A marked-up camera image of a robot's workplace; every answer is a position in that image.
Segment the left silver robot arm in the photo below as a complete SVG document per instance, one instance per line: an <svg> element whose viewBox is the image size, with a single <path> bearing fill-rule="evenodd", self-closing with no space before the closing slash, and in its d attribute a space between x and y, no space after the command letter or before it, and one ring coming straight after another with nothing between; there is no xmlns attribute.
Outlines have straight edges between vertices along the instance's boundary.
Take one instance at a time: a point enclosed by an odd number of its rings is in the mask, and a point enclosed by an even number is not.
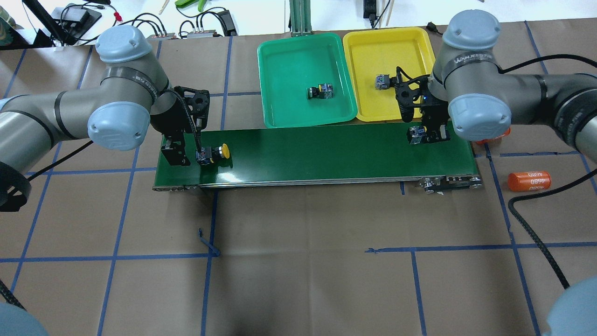
<svg viewBox="0 0 597 336"><path fill-rule="evenodd" d="M100 335L122 230L138 168L138 151L160 106L146 87L185 86L215 93L189 65L175 67L132 26L111 28L98 57L109 76L89 89L24 94L1 109L1 165L26 178L41 160L83 144L92 134L98 154L92 174L49 171L34 179L19 212L1 213L1 251L23 243L8 286L14 286L30 321L52 335Z"/></svg>

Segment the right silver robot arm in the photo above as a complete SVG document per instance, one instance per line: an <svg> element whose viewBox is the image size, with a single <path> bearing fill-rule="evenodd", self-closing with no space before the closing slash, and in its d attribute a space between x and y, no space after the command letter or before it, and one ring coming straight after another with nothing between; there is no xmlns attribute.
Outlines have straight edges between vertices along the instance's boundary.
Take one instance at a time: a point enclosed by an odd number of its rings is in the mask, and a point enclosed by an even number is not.
<svg viewBox="0 0 597 336"><path fill-rule="evenodd" d="M452 17L442 34L439 56L430 74L416 78L397 67L386 79L405 123L414 109L422 125L410 127L411 143L446 140L442 126L451 121L454 133L468 141L490 140L512 124L546 124L569 147L596 160L596 74L514 74L529 64L552 59L595 60L559 54L540 56L509 68L496 61L493 48L501 34L498 19L481 9Z"/></svg>

